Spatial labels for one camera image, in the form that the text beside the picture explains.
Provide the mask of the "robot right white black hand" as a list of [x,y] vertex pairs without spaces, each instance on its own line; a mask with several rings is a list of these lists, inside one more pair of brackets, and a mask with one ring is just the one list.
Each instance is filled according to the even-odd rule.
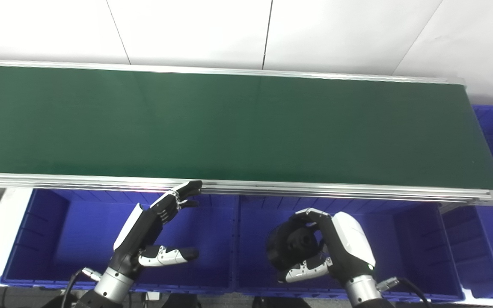
[[279,283],[330,275],[345,288],[357,277],[372,277],[376,265],[362,226],[345,212],[301,209],[272,231],[266,249]]

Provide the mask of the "robot left white black hand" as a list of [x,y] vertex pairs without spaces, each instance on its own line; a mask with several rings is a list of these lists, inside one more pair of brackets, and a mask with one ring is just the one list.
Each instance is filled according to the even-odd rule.
[[108,264],[111,275],[137,279],[144,267],[166,267],[193,261],[199,257],[196,248],[173,248],[156,245],[163,230],[183,208],[196,207],[192,195],[199,195],[202,180],[190,180],[166,191],[148,209],[137,205],[124,224]]

